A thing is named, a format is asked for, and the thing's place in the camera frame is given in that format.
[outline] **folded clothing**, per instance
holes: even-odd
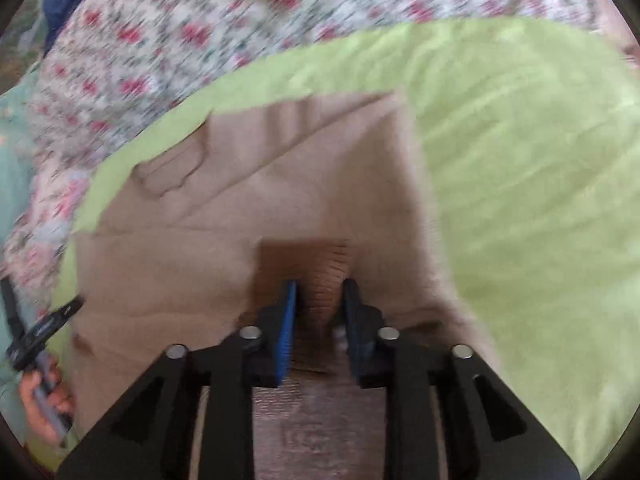
[[[495,363],[489,338],[449,281],[419,153],[401,97],[341,94],[211,115],[135,167],[96,231],[77,235],[86,298],[73,321],[79,430],[91,428],[166,346],[203,348],[232,332],[255,309],[256,290],[265,290],[256,287],[259,251],[266,262],[265,255],[291,254],[295,243],[319,255],[311,258],[317,269],[339,262],[335,274],[307,268],[325,275],[321,303],[335,301],[335,283],[350,274],[389,323],[420,326],[433,344],[466,342]],[[345,245],[308,240],[348,240],[353,264]],[[326,323],[330,314],[319,312]],[[346,371],[344,364],[337,368]],[[257,393],[257,433],[282,436],[257,451],[265,478],[279,468],[346,476],[376,463],[369,453],[384,440],[383,395],[361,393],[346,376],[293,375],[284,404]],[[308,432],[326,452],[313,464],[301,459]],[[348,446],[340,434],[350,436]]]

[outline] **green bed sheet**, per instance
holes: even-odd
[[[598,37],[456,20],[257,61],[105,161],[76,228],[94,228],[133,165],[212,110],[398,88],[417,117],[456,285],[495,337],[504,379],[586,477],[640,402],[640,82]],[[58,303],[76,292],[74,269],[71,245]]]

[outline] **white floral cloth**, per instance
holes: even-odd
[[[537,16],[593,30],[593,0],[84,0],[42,63],[31,102],[42,160],[4,250],[23,294],[49,302],[93,168],[176,103],[287,48],[453,16]]]

